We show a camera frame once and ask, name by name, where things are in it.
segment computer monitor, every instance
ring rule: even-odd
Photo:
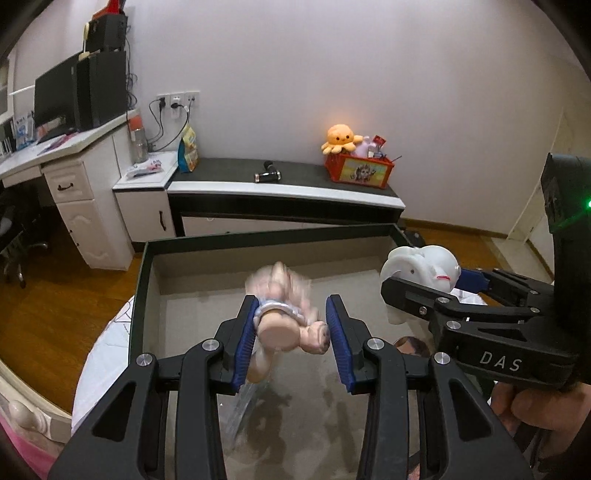
[[[78,63],[79,54],[65,59],[35,81],[35,127],[56,118],[61,120],[59,126],[39,140],[40,143],[76,130],[73,68]]]

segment white wooden knob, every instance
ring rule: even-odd
[[[8,410],[19,427],[25,430],[36,430],[41,434],[47,433],[47,421],[41,412],[33,413],[18,400],[11,400]]]

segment pink fabric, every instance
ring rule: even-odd
[[[2,415],[0,415],[0,424],[2,424],[2,427],[6,431],[8,438],[10,438],[14,447],[17,449],[17,452],[21,454],[22,458],[28,463],[31,469],[41,478],[41,480],[47,480],[49,469],[56,461],[56,458],[44,450],[41,450],[36,445],[32,445],[25,439],[20,438]]]

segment blue textured pad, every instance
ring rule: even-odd
[[[329,298],[326,299],[326,323],[329,324],[330,341],[335,353],[336,366],[339,369],[341,383],[351,393],[355,386],[355,376],[353,375],[353,355],[349,348],[349,343],[345,336],[345,331],[341,325],[339,314],[336,311],[335,304]]]
[[[232,377],[232,388],[238,392],[240,387],[246,381],[248,365],[251,363],[252,348],[255,345],[256,330],[252,319],[255,316],[255,310],[259,306],[259,301],[255,299],[252,302],[251,309],[248,312],[248,318],[242,329],[242,336],[238,347],[236,348],[234,375]]]
[[[460,278],[458,278],[456,283],[456,288],[460,290],[466,290],[470,293],[480,293],[481,291],[488,290],[489,281],[480,271],[475,270],[464,270],[462,268],[462,273]]]

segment red basket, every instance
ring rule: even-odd
[[[329,154],[324,162],[330,179],[384,189],[394,168],[394,162],[384,158],[360,158],[343,153]]]

